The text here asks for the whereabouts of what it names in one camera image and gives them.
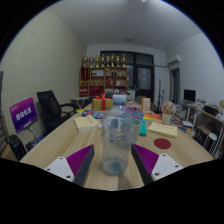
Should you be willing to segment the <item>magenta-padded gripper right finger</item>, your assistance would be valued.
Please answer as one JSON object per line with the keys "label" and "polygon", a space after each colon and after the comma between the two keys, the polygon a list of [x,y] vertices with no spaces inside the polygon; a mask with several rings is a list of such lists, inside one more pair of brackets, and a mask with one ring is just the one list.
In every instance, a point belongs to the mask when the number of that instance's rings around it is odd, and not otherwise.
{"label": "magenta-padded gripper right finger", "polygon": [[133,144],[131,154],[145,185],[182,169],[168,154],[156,154],[140,145]]}

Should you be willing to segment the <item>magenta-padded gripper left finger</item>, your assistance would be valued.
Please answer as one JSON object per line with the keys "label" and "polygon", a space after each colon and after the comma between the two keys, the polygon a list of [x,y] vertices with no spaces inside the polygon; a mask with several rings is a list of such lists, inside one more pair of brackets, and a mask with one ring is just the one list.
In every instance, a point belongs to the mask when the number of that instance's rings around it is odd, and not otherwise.
{"label": "magenta-padded gripper left finger", "polygon": [[58,157],[45,170],[82,186],[94,155],[94,145],[89,145],[68,157]]}

